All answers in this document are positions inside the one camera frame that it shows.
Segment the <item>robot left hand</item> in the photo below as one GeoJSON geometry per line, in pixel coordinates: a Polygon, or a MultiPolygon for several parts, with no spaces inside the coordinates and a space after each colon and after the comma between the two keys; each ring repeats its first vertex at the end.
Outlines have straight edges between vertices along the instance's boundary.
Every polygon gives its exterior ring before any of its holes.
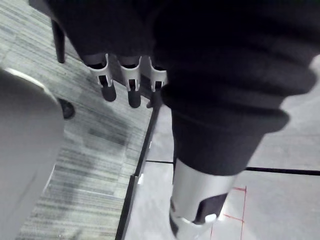
{"type": "Polygon", "coordinates": [[[149,55],[166,71],[173,191],[169,223],[195,240],[215,221],[290,96],[316,84],[317,0],[47,0],[86,65],[100,54],[149,55]]]}

